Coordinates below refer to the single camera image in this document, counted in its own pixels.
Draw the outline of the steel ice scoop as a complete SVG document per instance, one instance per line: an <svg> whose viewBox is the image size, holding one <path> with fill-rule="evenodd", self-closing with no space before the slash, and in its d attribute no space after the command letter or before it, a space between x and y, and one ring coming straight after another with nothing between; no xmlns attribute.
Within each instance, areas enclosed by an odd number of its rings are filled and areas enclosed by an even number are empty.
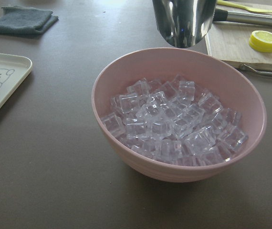
<svg viewBox="0 0 272 229"><path fill-rule="evenodd" d="M164 40L177 48L199 43L209 32L215 0L153 0L157 29Z"/></svg>

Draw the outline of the clear ice cubes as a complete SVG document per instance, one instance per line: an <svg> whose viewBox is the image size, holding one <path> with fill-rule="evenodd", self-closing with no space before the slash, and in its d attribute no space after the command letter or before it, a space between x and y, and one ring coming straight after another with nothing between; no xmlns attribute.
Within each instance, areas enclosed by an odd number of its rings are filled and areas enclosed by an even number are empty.
<svg viewBox="0 0 272 229"><path fill-rule="evenodd" d="M111 97L110 107L101 121L111 135L162 163L199 167L227 162L248 140L239 111L181 75L166 82L136 81Z"/></svg>

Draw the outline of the pink bowl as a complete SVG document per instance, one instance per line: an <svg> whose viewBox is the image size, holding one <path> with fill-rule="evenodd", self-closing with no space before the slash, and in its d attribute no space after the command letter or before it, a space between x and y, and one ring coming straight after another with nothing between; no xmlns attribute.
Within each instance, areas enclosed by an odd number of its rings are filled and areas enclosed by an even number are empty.
<svg viewBox="0 0 272 229"><path fill-rule="evenodd" d="M242 113L241 126L248 135L233 159L211 166L169 165L144 157L116 140L101 118L110 113L109 98L146 78L171 81L177 74L210 89L227 107ZM126 54L107 65L92 90L92 108L98 125L119 157L139 173L166 182L184 183L215 176L250 154L264 136L267 112L255 86L239 71L208 55L178 48L150 48Z"/></svg>

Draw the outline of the wooden cutting board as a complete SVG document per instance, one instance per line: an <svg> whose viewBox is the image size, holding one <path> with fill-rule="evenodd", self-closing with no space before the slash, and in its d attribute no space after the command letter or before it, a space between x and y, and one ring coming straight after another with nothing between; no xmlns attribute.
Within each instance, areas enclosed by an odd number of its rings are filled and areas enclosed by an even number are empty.
<svg viewBox="0 0 272 229"><path fill-rule="evenodd" d="M227 6L218 6L217 8L249 13L242 9ZM208 55L222 60L236 69L272 76L272 52L259 52L249 46L251 33L256 30L272 32L272 27L214 21L205 37Z"/></svg>

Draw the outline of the yellow plastic knife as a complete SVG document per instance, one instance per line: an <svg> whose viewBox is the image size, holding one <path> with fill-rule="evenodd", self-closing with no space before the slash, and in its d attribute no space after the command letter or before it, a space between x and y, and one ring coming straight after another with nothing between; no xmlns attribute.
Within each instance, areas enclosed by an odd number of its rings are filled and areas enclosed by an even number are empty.
<svg viewBox="0 0 272 229"><path fill-rule="evenodd" d="M246 10L248 12L254 12L254 13L272 13L272 10L252 8L252 7L248 7L245 5L241 5L241 4L237 4L237 3L233 3L233 2L228 2L228 1L224 1L224 0L217 0L217 4L222 5L222 6L242 9L242 10Z"/></svg>

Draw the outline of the half lemon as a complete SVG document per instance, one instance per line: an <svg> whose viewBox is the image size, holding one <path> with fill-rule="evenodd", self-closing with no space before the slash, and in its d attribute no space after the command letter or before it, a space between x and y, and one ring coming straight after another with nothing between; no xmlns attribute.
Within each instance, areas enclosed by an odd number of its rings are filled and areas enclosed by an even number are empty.
<svg viewBox="0 0 272 229"><path fill-rule="evenodd" d="M259 52L272 52L272 32L256 30L251 33L249 46Z"/></svg>

